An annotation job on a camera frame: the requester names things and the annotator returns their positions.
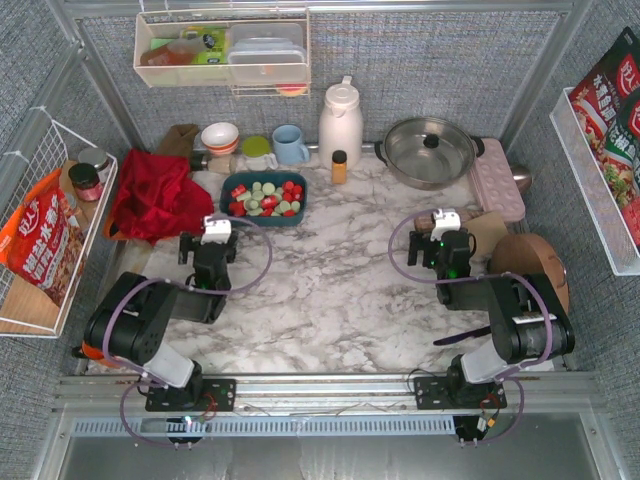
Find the brown cardboard sheet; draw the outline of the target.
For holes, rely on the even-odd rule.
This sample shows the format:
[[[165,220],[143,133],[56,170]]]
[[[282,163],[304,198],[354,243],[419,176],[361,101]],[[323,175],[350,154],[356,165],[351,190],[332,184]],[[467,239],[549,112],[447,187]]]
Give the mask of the brown cardboard sheet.
[[[468,220],[463,226],[474,235],[477,241],[476,256],[492,253],[499,241],[508,235],[502,216],[497,212],[486,213]]]

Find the red capsule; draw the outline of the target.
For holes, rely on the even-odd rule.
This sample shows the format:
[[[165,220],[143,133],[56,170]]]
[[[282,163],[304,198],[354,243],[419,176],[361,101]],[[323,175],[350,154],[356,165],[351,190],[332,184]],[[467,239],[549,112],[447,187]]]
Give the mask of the red capsule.
[[[291,191],[292,196],[295,200],[300,200],[304,196],[304,189],[300,185],[295,185]]]
[[[241,217],[246,215],[246,209],[243,202],[233,202],[229,205],[229,211],[233,216]]]
[[[240,195],[244,194],[246,191],[247,188],[244,185],[240,184],[231,191],[231,196],[233,198],[237,198]]]

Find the green capsule bottom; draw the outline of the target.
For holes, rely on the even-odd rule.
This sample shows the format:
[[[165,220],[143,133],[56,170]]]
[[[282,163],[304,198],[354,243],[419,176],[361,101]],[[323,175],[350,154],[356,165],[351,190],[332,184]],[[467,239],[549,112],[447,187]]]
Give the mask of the green capsule bottom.
[[[260,208],[260,202],[258,200],[255,199],[247,199],[244,201],[244,207],[247,211],[250,210],[255,210],[257,208]]]

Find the green capsule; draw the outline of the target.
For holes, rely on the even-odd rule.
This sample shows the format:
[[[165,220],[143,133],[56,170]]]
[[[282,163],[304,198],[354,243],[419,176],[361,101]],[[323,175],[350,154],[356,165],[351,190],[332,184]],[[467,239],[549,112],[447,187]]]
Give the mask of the green capsule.
[[[263,185],[262,191],[265,195],[272,195],[276,191],[276,187],[273,183],[267,182]]]
[[[257,208],[260,208],[260,202],[258,200],[255,199],[247,199],[244,201],[244,207],[247,211],[250,210],[255,210]]]

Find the red capsule number two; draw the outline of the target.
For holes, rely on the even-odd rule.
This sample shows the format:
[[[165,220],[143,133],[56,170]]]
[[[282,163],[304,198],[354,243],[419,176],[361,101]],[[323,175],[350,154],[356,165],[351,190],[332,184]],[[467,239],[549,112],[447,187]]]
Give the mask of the red capsule number two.
[[[276,196],[267,196],[261,200],[261,206],[264,209],[275,208],[280,200]]]

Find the red cloth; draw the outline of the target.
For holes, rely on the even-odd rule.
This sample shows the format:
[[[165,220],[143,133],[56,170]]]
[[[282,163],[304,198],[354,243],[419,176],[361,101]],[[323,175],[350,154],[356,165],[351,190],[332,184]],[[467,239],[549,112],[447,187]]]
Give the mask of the red cloth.
[[[151,245],[183,232],[200,233],[214,203],[190,173],[187,158],[130,150],[107,219],[114,220],[126,240]]]

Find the teal storage basket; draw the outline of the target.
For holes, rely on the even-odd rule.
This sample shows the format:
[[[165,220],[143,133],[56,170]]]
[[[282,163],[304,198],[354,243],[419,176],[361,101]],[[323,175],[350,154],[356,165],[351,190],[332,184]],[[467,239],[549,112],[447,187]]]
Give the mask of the teal storage basket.
[[[291,192],[283,190],[283,184],[292,181],[295,185],[300,185],[304,189],[304,196],[300,200],[295,200]],[[272,195],[265,195],[263,191],[252,191],[254,182],[271,182],[275,185],[276,191]],[[231,196],[231,191],[238,185],[244,185],[247,191],[237,198]],[[264,209],[262,206],[255,210],[246,210],[246,215],[241,217],[233,216],[229,211],[229,205],[233,202],[243,202],[247,199],[255,199],[260,202],[267,196],[276,196],[280,202],[275,208]],[[293,172],[241,172],[232,174],[223,183],[219,207],[220,211],[231,216],[235,224],[238,218],[247,218],[261,227],[293,227],[301,223],[304,218],[307,203],[307,182],[306,179]]]

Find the brown cloth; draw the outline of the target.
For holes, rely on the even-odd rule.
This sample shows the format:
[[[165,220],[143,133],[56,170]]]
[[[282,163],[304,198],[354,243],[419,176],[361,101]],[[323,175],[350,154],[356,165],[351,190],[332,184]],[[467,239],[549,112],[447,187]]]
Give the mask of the brown cloth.
[[[193,152],[194,140],[199,132],[199,127],[193,123],[172,125],[154,154],[189,159]]]

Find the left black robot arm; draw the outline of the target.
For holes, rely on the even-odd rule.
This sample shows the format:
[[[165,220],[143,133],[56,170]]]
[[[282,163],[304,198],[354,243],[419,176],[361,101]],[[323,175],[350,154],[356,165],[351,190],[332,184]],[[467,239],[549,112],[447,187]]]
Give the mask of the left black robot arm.
[[[102,345],[110,318],[121,300],[146,280],[132,272],[121,274],[89,319],[83,342],[75,354],[106,365],[126,360],[170,389],[199,396],[201,367],[170,347],[164,335],[170,319],[203,324],[212,324],[218,319],[226,305],[226,296],[199,291],[231,289],[227,266],[235,261],[237,240],[235,231],[224,243],[183,233],[178,263],[182,265],[192,256],[193,273],[183,288],[166,282],[149,284],[127,301],[111,330],[108,342],[111,359],[107,360]]]

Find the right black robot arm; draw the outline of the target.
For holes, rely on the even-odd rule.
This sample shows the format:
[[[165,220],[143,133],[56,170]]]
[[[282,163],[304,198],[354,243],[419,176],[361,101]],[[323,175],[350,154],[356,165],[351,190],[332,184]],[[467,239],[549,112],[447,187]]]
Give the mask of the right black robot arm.
[[[475,248],[473,235],[465,229],[449,230],[434,238],[412,231],[407,264],[434,270],[439,302],[452,311],[480,310],[488,313],[489,325],[439,340],[449,345],[466,338],[488,335],[478,349],[458,355],[444,378],[429,386],[415,381],[416,397],[422,408],[472,408],[506,405],[498,381],[504,374],[535,362],[571,353],[575,334],[551,280],[544,273],[525,274],[524,280],[504,274],[480,279],[470,276]]]

